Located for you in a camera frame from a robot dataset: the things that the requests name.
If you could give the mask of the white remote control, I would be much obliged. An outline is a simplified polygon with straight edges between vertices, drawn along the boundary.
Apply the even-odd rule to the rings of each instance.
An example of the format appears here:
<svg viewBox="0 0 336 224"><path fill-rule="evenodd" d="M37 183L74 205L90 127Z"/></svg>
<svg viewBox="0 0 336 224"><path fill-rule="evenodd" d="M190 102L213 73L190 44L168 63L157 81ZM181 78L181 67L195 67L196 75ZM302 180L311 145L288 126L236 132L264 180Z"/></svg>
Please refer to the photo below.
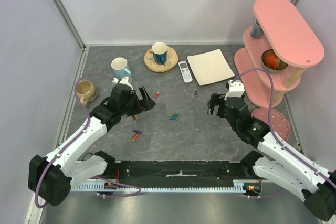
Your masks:
<svg viewBox="0 0 336 224"><path fill-rule="evenodd" d="M180 72L181 72L181 75L182 75L182 78L183 78L183 81L185 83L190 83L193 81L193 78L192 78L192 75L191 75L191 72L190 72L190 69L188 67L188 64L186 61L180 61L178 63L178 66L179 66L179 69L180 69Z"/></svg>

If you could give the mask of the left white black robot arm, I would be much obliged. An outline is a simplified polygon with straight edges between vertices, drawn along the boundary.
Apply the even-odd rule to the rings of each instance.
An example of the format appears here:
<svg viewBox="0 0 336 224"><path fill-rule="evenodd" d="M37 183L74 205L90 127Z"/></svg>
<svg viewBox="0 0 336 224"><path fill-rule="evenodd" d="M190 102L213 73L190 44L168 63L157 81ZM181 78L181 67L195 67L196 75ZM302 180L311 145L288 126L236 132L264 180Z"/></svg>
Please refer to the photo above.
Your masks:
<svg viewBox="0 0 336 224"><path fill-rule="evenodd" d="M39 199L57 206L70 190L87 179L101 175L111 178L115 173L114 157L98 151L88 160L77 159L100 137L117 125L123 116L134 116L151 110L156 103L145 87L139 88L142 99L127 84L116 84L110 96L88 113L82 126L64 143L46 156L34 156L29 163L28 188L35 193L35 204L42 208Z"/></svg>

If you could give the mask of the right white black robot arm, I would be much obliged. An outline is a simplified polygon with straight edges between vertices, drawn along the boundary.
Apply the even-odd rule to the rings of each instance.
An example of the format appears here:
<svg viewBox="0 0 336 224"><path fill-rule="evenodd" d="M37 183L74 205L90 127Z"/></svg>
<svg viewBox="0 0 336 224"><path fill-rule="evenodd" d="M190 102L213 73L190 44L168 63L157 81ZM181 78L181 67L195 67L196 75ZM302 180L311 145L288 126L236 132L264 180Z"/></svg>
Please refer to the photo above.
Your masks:
<svg viewBox="0 0 336 224"><path fill-rule="evenodd" d="M208 102L209 115L216 106L217 116L225 118L237 136L255 148L240 166L245 178L258 176L279 185L297 196L322 221L335 215L335 172L304 156L271 126L253 117L243 97L213 93Z"/></svg>

